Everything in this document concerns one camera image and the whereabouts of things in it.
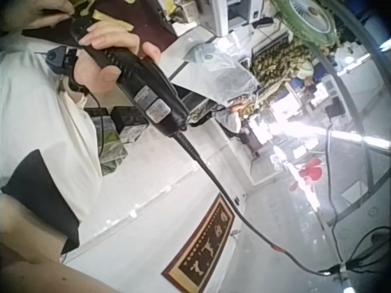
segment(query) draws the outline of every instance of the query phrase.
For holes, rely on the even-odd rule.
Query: label sticker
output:
[[[136,102],[141,109],[145,111],[157,97],[158,96],[154,93],[154,91],[145,85],[134,97],[134,102]]]
[[[159,123],[171,113],[171,108],[162,99],[157,99],[145,113],[153,122]]]

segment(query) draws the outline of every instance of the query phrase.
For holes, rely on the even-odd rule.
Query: red object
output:
[[[311,178],[312,181],[318,181],[322,177],[322,174],[323,174],[322,168],[318,167],[320,165],[320,163],[322,163],[321,160],[319,160],[317,157],[313,157],[308,163],[306,163],[304,168],[302,168],[299,171],[300,177],[301,178],[309,177],[309,178]],[[298,182],[295,181],[291,185],[289,190],[290,191],[296,190],[296,188],[298,188],[298,185],[299,185]]]

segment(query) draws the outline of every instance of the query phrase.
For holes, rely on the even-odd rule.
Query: person's left hand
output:
[[[130,34],[125,28],[107,21],[100,21],[88,28],[89,33],[80,39],[79,44],[92,46],[95,49],[123,47],[133,54],[139,52],[140,38]],[[155,63],[159,63],[161,52],[155,45],[145,42],[142,44],[145,55]],[[83,50],[74,69],[75,81],[86,86],[92,93],[107,92],[115,86],[121,71],[116,66],[100,68],[95,61]]]
[[[0,13],[0,27],[5,32],[23,29],[38,29],[55,26],[69,19],[75,10],[68,0],[17,0],[9,1]],[[52,15],[45,15],[45,10],[57,10]]]

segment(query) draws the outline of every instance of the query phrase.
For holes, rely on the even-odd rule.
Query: power cord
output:
[[[100,124],[101,124],[101,148],[100,148],[100,151],[99,151],[99,154],[98,154],[98,157],[100,157],[103,153],[103,148],[104,148],[104,123],[103,123],[103,114],[102,114],[102,110],[101,110],[101,106],[100,106],[100,103],[98,101],[98,99],[96,98],[96,96],[92,93],[92,92],[89,92],[89,94],[91,95],[91,97],[95,100],[96,104],[98,105],[98,110],[99,110],[99,115],[100,115]]]
[[[220,184],[220,182],[217,180],[217,178],[214,176],[212,171],[208,168],[206,163],[202,160],[197,150],[193,147],[191,142],[183,135],[182,132],[178,132],[174,135],[174,139],[181,145],[181,147],[192,157],[193,160],[195,160],[201,168],[205,171],[205,173],[209,176],[209,178],[214,182],[214,184],[217,186],[217,188],[220,190],[221,194],[223,194],[224,198],[227,200],[228,204],[231,206],[231,208],[234,210],[235,214],[242,220],[242,222],[250,228],[257,236],[259,236],[263,241],[265,241],[272,249],[274,249],[277,252],[281,252],[285,254],[287,257],[289,257],[301,270],[311,273],[312,275],[321,276],[321,277],[328,277],[331,275],[328,271],[323,272],[316,272],[314,270],[310,270],[303,266],[291,253],[288,251],[282,249],[278,245],[271,242],[265,235],[263,235],[259,230],[257,230],[247,219],[240,213],[238,208],[236,207],[236,204],[232,201],[230,196],[228,195],[227,191],[223,188],[223,186]]]
[[[338,247],[337,238],[335,237],[335,232],[334,232],[335,226],[337,226],[337,222],[338,222],[338,212],[337,212],[337,208],[335,207],[335,205],[334,205],[334,203],[333,203],[333,201],[332,201],[332,197],[331,197],[331,168],[330,168],[330,158],[329,158],[329,151],[330,151],[330,130],[331,130],[331,127],[332,127],[332,125],[330,125],[329,127],[327,127],[327,130],[326,130],[327,188],[328,188],[328,193],[329,193],[329,203],[330,203],[330,205],[331,205],[332,210],[334,211],[334,223],[332,224],[331,235],[332,235],[332,238],[333,238],[333,240],[334,240],[335,247],[336,247],[336,249],[337,249],[338,257],[339,257],[340,261],[343,262],[342,255],[341,255],[340,249],[339,249],[339,247]]]
[[[337,238],[335,237],[335,227],[337,226],[337,222],[338,222],[338,213],[337,213],[337,209],[332,201],[332,197],[331,197],[331,168],[330,168],[330,158],[329,158],[329,151],[330,151],[330,132],[331,132],[331,127],[332,125],[330,125],[328,128],[327,128],[327,131],[326,131],[326,149],[325,149],[325,154],[326,154],[326,167],[327,167],[327,185],[328,185],[328,197],[329,197],[329,202],[330,202],[330,205],[333,209],[333,212],[334,212],[334,223],[332,225],[332,228],[331,228],[331,234],[332,234],[332,237],[333,237],[333,240],[335,242],[335,247],[337,249],[337,253],[338,253],[338,257],[340,259],[341,262],[343,262],[343,258],[341,256],[341,253],[340,253],[340,249],[339,249],[339,246],[338,246],[338,241],[337,241]],[[374,272],[374,271],[371,271],[371,270],[364,270],[364,271],[357,271],[356,269],[359,269],[359,268],[363,268],[363,267],[368,267],[368,266],[372,266],[373,264],[376,264],[380,261],[382,261],[388,254],[389,254],[389,251],[384,255],[382,256],[381,258],[377,259],[376,261],[373,261],[373,262],[370,262],[368,264],[364,264],[364,265],[361,265],[360,263],[369,258],[376,250],[380,249],[381,247],[378,247],[376,250],[374,250],[373,252],[363,256],[363,257],[360,257],[360,258],[357,258],[357,259],[353,259],[354,255],[356,254],[358,248],[360,247],[361,243],[365,240],[365,238],[367,238],[369,235],[371,235],[373,232],[377,231],[377,230],[384,230],[384,229],[387,229],[387,230],[390,230],[390,227],[388,226],[379,226],[377,228],[374,228],[372,229],[371,231],[367,232],[359,241],[359,243],[356,245],[356,247],[354,248],[350,258],[348,259],[348,261],[346,262],[346,268],[352,272],[355,272],[355,273],[380,273],[380,272]],[[334,267],[331,267],[330,270],[335,270],[336,269],[336,266]]]

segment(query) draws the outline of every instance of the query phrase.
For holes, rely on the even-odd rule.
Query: white shirt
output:
[[[0,44],[0,185],[31,151],[39,149],[75,216],[90,211],[101,186],[95,127],[83,107],[57,91],[60,76],[45,63],[57,44],[10,35]]]
[[[239,133],[242,125],[242,122],[239,118],[239,113],[231,113],[228,109],[226,109],[223,111],[215,112],[214,118],[217,122],[227,128],[229,131],[233,133]]]

